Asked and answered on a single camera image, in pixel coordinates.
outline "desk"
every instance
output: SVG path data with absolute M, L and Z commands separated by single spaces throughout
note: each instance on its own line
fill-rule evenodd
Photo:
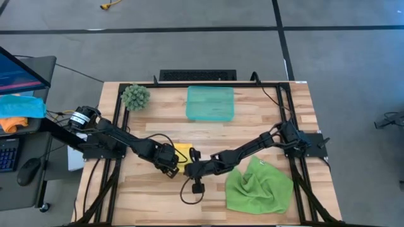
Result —
M 53 70 L 56 62 L 54 56 L 22 59 L 21 61 L 47 81 L 52 81 Z M 33 92 L 33 95 L 34 97 L 42 98 L 44 102 L 46 102 L 48 90 L 49 89 L 36 90 Z M 40 119 L 29 119 L 28 123 L 30 124 L 33 120 L 40 121 Z M 22 132 L 28 133 L 32 131 L 23 129 Z M 9 137 L 20 138 L 20 159 L 18 161 L 17 171 L 0 173 L 0 187 L 2 188 L 0 190 L 0 211 L 32 207 L 34 204 L 37 207 L 40 207 L 43 203 L 43 196 L 46 188 L 46 181 L 44 180 L 44 162 L 42 162 L 41 167 L 32 182 L 25 187 L 21 187 L 17 184 L 17 174 L 18 170 L 27 160 L 39 157 L 48 152 L 51 148 L 52 136 L 49 132 L 38 132 L 34 134 L 6 135 L 0 137 L 0 139 Z
M 119 83 L 104 83 L 99 103 L 102 116 L 112 120 Z M 300 130 L 316 132 L 318 128 L 309 87 L 306 83 L 290 82 L 295 112 Z M 261 88 L 234 88 L 235 117 L 231 122 L 193 122 L 185 116 L 186 88 L 149 88 L 149 106 L 141 112 L 129 114 L 128 126 L 138 137 L 157 132 L 164 133 L 177 143 L 192 143 L 202 152 L 202 160 L 224 149 L 233 149 L 256 138 L 281 121 L 279 108 L 262 92 Z M 273 88 L 265 88 L 276 100 Z M 124 112 L 120 109 L 119 125 Z M 164 139 L 155 137 L 160 142 Z M 289 163 L 278 148 L 256 153 L 262 160 L 271 163 L 290 176 Z M 318 158 L 307 158 L 312 190 L 323 206 L 336 219 L 341 219 L 340 210 L 328 167 Z M 77 195 L 78 218 L 83 212 L 83 198 L 90 172 L 95 160 L 86 162 Z M 246 169 L 249 158 L 237 167 Z M 104 160 L 95 169 L 86 201 L 88 209 L 98 195 Z M 119 185 L 114 208 L 113 225 L 168 225 L 168 224 L 299 224 L 295 197 L 285 214 L 252 215 L 230 211 L 225 207 L 225 179 L 227 174 L 203 177 L 205 197 L 197 205 L 183 204 L 179 190 L 186 180 L 178 174 L 169 179 L 150 163 L 139 159 L 130 149 L 122 161 Z M 191 183 L 184 189 L 184 198 L 192 201 L 200 195 L 191 193 Z M 306 196 L 302 191 L 306 219 L 310 219 Z M 101 221 L 105 221 L 109 203 L 104 200 Z

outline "orange cloth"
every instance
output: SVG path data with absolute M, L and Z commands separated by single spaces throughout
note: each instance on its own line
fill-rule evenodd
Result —
M 28 119 L 26 117 L 10 117 L 6 119 L 0 119 L 0 125 L 5 133 L 16 133 L 17 126 L 28 126 Z

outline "monitor screen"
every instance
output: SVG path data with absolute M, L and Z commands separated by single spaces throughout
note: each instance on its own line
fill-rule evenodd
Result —
M 7 55 L 0 53 L 0 94 L 38 90 L 47 86 L 38 74 L 18 59 Z

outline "artificial succulent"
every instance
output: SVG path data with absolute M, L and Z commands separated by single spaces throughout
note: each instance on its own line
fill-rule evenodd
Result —
M 144 86 L 133 84 L 125 88 L 121 98 L 129 111 L 142 110 L 149 102 L 150 92 Z

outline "yellow cable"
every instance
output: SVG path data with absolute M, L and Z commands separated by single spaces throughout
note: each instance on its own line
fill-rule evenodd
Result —
M 65 111 L 63 111 L 62 113 L 64 113 L 64 114 L 67 114 L 67 113 L 74 113 L 74 110 L 65 110 Z M 55 122 L 58 118 L 59 118 L 59 116 L 60 115 L 56 115 L 55 117 L 53 117 L 53 122 Z
M 122 0 L 117 0 L 117 1 L 115 1 L 115 2 L 113 2 L 113 3 L 102 4 L 100 7 L 101 7 L 101 9 L 103 9 L 103 10 L 108 10 L 112 5 L 118 4 L 118 3 L 120 3 L 121 1 L 122 1 Z

